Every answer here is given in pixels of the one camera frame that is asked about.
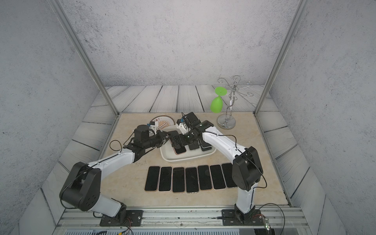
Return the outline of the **phone with pink case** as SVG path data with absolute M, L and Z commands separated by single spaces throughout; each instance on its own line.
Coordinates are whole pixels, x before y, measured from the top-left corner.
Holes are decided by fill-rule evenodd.
M 212 181 L 211 181 L 210 169 L 208 165 L 198 166 L 198 178 L 199 178 L 199 187 L 201 191 L 212 189 Z

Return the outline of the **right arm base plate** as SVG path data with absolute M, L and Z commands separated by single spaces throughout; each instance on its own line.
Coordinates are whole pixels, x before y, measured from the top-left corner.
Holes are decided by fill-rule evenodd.
M 221 216 L 218 219 L 222 220 L 224 226 L 263 226 L 264 219 L 260 210 L 251 210 L 244 214 L 239 210 L 228 209 L 222 210 Z

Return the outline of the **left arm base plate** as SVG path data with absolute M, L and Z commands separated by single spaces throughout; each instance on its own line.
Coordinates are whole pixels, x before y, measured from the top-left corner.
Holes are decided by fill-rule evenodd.
M 143 210 L 122 210 L 115 217 L 103 215 L 99 225 L 101 227 L 140 227 Z

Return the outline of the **phone dark case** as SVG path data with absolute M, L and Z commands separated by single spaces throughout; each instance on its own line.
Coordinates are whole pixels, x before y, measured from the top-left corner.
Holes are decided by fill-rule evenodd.
M 159 187 L 158 191 L 160 192 L 169 192 L 171 191 L 172 185 L 172 167 L 166 166 L 161 168 Z
M 220 165 L 211 165 L 210 166 L 210 172 L 211 172 L 211 179 L 213 188 L 215 190 L 221 190 L 226 188 L 222 168 Z
M 203 152 L 212 150 L 212 145 L 205 141 L 200 141 L 200 148 Z

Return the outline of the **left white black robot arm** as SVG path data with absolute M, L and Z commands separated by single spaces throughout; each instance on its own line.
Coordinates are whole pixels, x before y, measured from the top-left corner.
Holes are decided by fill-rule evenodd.
M 72 205 L 73 209 L 93 211 L 123 223 L 126 205 L 101 194 L 101 182 L 120 168 L 138 161 L 155 148 L 160 148 L 171 138 L 168 132 L 158 130 L 146 139 L 133 137 L 119 152 L 102 160 L 78 162 L 73 165 L 59 194 L 60 202 Z

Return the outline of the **phone white case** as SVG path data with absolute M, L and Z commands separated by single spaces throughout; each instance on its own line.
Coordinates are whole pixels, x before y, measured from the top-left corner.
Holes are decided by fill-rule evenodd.
M 190 143 L 189 145 L 190 151 L 196 150 L 199 148 L 199 142 L 198 140 L 195 140 L 194 142 Z
M 183 145 L 175 145 L 173 147 L 173 149 L 174 149 L 174 151 L 177 155 L 186 153 L 186 151 L 187 151 L 185 146 L 183 146 Z

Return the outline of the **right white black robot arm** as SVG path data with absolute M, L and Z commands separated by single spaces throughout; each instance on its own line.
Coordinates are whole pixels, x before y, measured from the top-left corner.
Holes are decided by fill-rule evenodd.
M 205 120 L 190 123 L 188 120 L 178 120 L 176 127 L 183 144 L 191 144 L 202 139 L 222 153 L 232 163 L 232 179 L 238 187 L 238 198 L 235 212 L 238 220 L 252 216 L 255 210 L 254 196 L 258 183 L 263 176 L 259 154 L 254 147 L 246 148 L 237 144 L 237 139 L 222 134 L 211 122 Z

